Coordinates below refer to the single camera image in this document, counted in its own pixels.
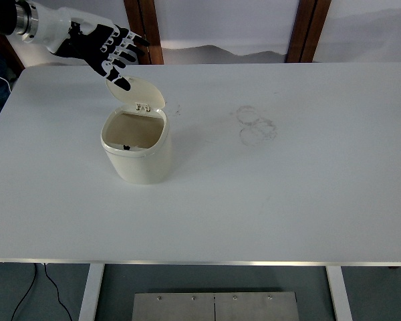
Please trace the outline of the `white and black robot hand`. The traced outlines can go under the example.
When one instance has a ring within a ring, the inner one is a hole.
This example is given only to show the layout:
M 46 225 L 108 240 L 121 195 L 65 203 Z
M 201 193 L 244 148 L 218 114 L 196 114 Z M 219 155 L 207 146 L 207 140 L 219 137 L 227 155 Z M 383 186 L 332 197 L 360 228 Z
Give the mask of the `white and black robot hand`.
M 129 91 L 131 85 L 120 74 L 126 63 L 135 62 L 144 52 L 138 44 L 150 43 L 129 28 L 107 18 L 68 7 L 50 9 L 34 3 L 36 32 L 29 38 L 44 45 L 58 57 L 84 60 L 97 74 Z

